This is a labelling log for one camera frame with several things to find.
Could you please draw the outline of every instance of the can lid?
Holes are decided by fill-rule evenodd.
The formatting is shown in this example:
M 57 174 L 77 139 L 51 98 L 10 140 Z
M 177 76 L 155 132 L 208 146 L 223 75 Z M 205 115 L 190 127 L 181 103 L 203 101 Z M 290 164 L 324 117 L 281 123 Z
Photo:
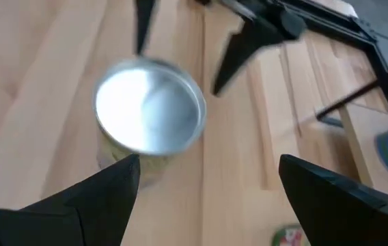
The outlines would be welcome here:
M 206 103 L 191 76 L 166 62 L 122 62 L 98 83 L 94 110 L 101 129 L 139 154 L 181 152 L 203 130 Z

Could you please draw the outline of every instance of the wooden surface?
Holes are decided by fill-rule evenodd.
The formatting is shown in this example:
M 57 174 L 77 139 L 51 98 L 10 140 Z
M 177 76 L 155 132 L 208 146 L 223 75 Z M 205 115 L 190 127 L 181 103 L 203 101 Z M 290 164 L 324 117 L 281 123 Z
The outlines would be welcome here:
M 388 169 L 374 142 L 377 135 L 388 131 L 388 114 L 350 104 L 340 115 L 362 183 L 388 194 Z
M 96 8 L 88 13 L 85 21 L 74 22 L 77 26 L 69 28 L 95 27 L 97 23 L 90 21 L 95 18 L 97 22 L 98 8 L 103 8 L 106 1 L 79 2 L 80 5 L 95 4 Z M 109 66 L 134 57 L 132 1 L 107 0 L 98 32 L 89 30 L 89 34 L 94 33 L 94 45 L 80 78 L 75 76 L 75 72 L 79 72 L 76 66 L 86 55 L 61 54 L 69 62 L 60 64 L 75 67 L 74 76 L 67 76 L 65 68 L 58 68 L 60 64 L 47 61 L 51 62 L 51 69 L 59 69 L 59 74 L 53 73 L 57 81 L 47 81 L 44 77 L 23 84 L 13 83 L 13 86 L 7 83 L 10 78 L 25 81 L 25 74 L 35 70 L 34 64 L 47 57 L 41 51 L 48 49 L 49 30 L 59 24 L 62 13 L 74 3 L 77 0 L 58 0 L 54 7 L 47 8 L 50 12 L 47 10 L 44 15 L 45 25 L 41 25 L 40 33 L 24 29 L 27 35 L 39 40 L 37 49 L 17 51 L 29 60 L 27 64 L 17 67 L 0 64 L 0 177 L 6 177 L 5 182 L 0 179 L 0 206 L 16 208 L 38 196 L 36 191 L 44 198 L 98 171 L 92 88 Z M 354 14 L 349 5 L 336 0 L 324 0 L 323 4 Z M 23 16 L 37 18 L 36 10 L 41 9 L 22 7 L 21 11 L 28 11 Z M 226 93 L 215 98 L 210 94 L 211 81 L 227 37 L 230 31 L 238 29 L 241 20 L 221 6 L 206 9 L 191 0 L 161 1 L 156 14 L 146 55 L 175 63 L 192 74 L 204 91 L 208 118 L 199 141 L 172 160 L 160 182 L 139 193 L 123 245 L 268 245 L 275 230 L 297 222 L 277 173 L 281 154 L 300 156 L 358 178 L 344 131 L 318 123 L 314 112 L 374 77 L 363 52 L 308 31 L 298 42 L 260 51 L 240 70 Z M 0 41 L 13 37 L 5 29 L 0 33 Z M 92 39 L 92 35 L 84 32 L 79 35 L 71 31 L 62 35 L 68 40 L 87 37 L 89 43 Z M 22 47 L 30 39 L 16 43 Z M 9 56 L 8 45 L 0 42 L 0 58 L 4 56 L 4 61 L 16 66 L 16 59 Z M 60 99 L 50 96 L 52 100 L 46 100 L 43 98 L 50 94 L 42 91 L 48 86 L 43 85 L 41 92 L 34 94 L 35 98 L 27 96 L 38 102 L 42 102 L 41 98 L 44 103 L 20 104 L 14 109 L 20 101 L 33 102 L 22 99 L 21 91 L 38 83 L 53 83 L 53 88 L 60 83 L 69 86 L 65 92 L 60 92 L 63 95 Z M 10 93 L 11 87 L 16 94 Z M 378 90 L 356 103 L 387 110 Z M 53 107 L 67 113 L 54 113 Z M 27 113 L 26 108 L 31 112 L 39 109 L 43 116 Z M 11 115 L 17 122 L 9 120 Z M 43 119 L 49 116 L 56 126 L 47 126 Z M 4 129 L 20 123 L 28 126 L 33 138 L 29 138 L 29 133 L 18 131 L 8 133 L 16 134 L 16 141 L 3 137 L 7 136 Z M 15 146 L 4 146 L 5 143 Z M 27 152 L 11 153 L 12 160 L 3 153 L 24 150 L 26 146 L 31 146 L 30 156 L 35 158 L 30 163 L 30 157 L 21 156 L 27 156 Z M 1 173 L 3 170 L 13 172 Z M 38 175 L 28 177 L 32 172 Z M 27 193 L 28 187 L 22 186 L 24 182 L 33 186 L 31 194 Z M 6 201 L 9 196 L 14 198 L 11 204 Z

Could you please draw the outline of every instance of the wooden table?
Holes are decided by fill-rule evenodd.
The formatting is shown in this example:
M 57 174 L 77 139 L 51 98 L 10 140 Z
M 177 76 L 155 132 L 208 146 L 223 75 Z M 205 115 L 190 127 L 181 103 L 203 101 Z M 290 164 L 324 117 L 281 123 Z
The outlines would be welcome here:
M 388 131 L 388 114 L 350 104 L 340 115 L 362 183 L 388 194 L 388 169 L 374 144 L 377 135 Z
M 92 88 L 134 57 L 131 0 L 0 1 L 0 207 L 21 208 L 95 174 Z M 355 14 L 336 0 L 319 2 Z M 277 166 L 293 154 L 357 179 L 342 129 L 314 112 L 374 78 L 365 54 L 308 31 L 259 52 L 220 98 L 210 94 L 241 20 L 161 1 L 146 55 L 190 72 L 204 91 L 204 134 L 140 192 L 123 245 L 268 245 L 296 217 Z M 356 101 L 387 110 L 379 90 Z

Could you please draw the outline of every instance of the black bar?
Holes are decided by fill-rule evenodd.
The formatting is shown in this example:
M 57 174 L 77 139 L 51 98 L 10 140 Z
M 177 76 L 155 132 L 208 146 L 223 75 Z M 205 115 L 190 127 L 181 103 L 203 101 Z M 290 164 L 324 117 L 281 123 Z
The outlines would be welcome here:
M 382 78 L 379 78 L 368 85 L 362 87 L 361 89 L 357 90 L 356 92 L 353 92 L 351 95 L 335 102 L 333 105 L 327 107 L 326 109 L 323 109 L 320 113 L 317 114 L 316 118 L 317 120 L 323 119 L 324 116 L 329 114 L 330 112 L 343 107 L 345 104 L 353 101 L 354 99 L 364 95 L 365 93 L 369 92 L 370 90 L 373 90 L 374 88 L 378 86 L 384 86 L 388 85 L 388 73 L 383 76 Z

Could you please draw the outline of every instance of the tin can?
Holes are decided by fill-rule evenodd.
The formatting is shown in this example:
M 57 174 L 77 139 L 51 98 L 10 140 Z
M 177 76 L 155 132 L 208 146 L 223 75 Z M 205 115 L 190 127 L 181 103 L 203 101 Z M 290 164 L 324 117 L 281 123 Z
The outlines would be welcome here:
M 139 154 L 140 188 L 201 134 L 206 103 L 191 76 L 163 61 L 136 59 L 106 73 L 94 90 L 101 169 Z

